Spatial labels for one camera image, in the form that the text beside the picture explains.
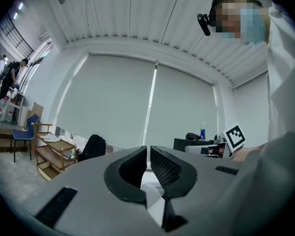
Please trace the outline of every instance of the staircase railing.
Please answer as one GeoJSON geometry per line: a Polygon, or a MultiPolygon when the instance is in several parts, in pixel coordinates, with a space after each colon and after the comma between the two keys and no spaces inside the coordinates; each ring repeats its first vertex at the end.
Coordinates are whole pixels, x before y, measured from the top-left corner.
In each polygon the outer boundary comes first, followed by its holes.
{"type": "Polygon", "coordinates": [[[8,14],[0,22],[0,28],[3,30],[6,37],[11,41],[15,48],[25,57],[28,58],[34,50],[23,39],[22,35],[15,28],[8,14]]]}

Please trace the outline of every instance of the headset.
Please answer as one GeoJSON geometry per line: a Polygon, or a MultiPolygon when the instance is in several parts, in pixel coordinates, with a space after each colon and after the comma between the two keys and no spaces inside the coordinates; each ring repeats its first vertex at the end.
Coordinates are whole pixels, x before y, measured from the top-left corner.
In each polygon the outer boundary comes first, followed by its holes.
{"type": "Polygon", "coordinates": [[[211,32],[210,32],[210,29],[209,29],[209,26],[215,26],[215,25],[212,25],[212,22],[210,22],[209,20],[209,17],[210,15],[212,15],[212,9],[213,7],[219,3],[221,0],[213,0],[212,1],[212,5],[211,5],[211,10],[210,10],[210,13],[209,13],[209,16],[207,14],[198,14],[197,15],[197,19],[198,19],[198,23],[199,25],[201,26],[205,36],[210,36],[211,35],[211,32]]]}

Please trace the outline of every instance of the blue bottle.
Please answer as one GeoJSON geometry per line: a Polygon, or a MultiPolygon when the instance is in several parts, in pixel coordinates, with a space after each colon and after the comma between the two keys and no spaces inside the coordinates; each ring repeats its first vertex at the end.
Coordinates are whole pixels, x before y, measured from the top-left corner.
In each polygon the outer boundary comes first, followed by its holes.
{"type": "Polygon", "coordinates": [[[200,140],[206,139],[206,125],[202,122],[202,128],[200,129],[200,140]]]}

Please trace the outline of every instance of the wooden cart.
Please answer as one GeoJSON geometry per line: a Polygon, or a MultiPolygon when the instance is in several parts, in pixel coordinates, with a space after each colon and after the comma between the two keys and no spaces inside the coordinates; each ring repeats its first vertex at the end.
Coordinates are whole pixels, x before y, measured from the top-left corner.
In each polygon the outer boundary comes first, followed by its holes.
{"type": "MultiPolygon", "coordinates": [[[[51,126],[51,124],[35,123],[34,125],[51,126]]],[[[72,145],[64,140],[50,143],[40,136],[47,135],[47,132],[35,133],[35,154],[37,160],[37,170],[46,179],[50,180],[64,171],[70,165],[77,163],[77,149],[75,145],[72,145]],[[44,142],[46,145],[37,146],[38,141],[44,142]],[[74,160],[70,160],[71,150],[74,149],[74,160]],[[38,156],[43,159],[43,162],[38,162],[38,156]]]]}

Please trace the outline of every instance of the person in black shirt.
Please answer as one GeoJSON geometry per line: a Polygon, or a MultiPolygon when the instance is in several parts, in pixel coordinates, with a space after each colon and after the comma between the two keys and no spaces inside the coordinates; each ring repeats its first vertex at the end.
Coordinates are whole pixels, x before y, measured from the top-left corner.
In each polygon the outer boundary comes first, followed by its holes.
{"type": "Polygon", "coordinates": [[[0,90],[0,100],[6,96],[9,91],[9,87],[16,85],[16,78],[20,71],[20,68],[27,66],[29,60],[23,59],[20,62],[15,62],[11,69],[8,71],[7,75],[2,81],[2,86],[0,90]]]}

